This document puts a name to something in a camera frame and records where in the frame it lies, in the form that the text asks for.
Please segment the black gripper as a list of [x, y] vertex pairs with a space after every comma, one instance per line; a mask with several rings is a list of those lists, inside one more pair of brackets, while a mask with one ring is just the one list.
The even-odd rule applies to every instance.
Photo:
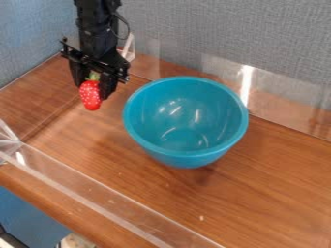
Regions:
[[62, 57], [69, 60], [69, 67], [74, 84], [81, 86], [91, 71], [102, 73], [101, 76], [101, 97], [106, 100], [117, 91], [118, 80], [126, 83], [130, 80], [129, 69], [131, 63], [113, 49], [102, 58], [87, 55], [69, 42], [67, 37], [62, 38]]

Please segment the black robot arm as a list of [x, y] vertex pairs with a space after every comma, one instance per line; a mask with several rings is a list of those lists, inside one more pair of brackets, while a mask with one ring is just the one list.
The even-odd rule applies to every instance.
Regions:
[[122, 0], [74, 0], [78, 10], [79, 48], [62, 38], [62, 57], [69, 61], [74, 83], [82, 86], [93, 72], [101, 75], [101, 97], [106, 100], [117, 91], [118, 83], [130, 79], [131, 63], [118, 51], [119, 22], [129, 25], [118, 13]]

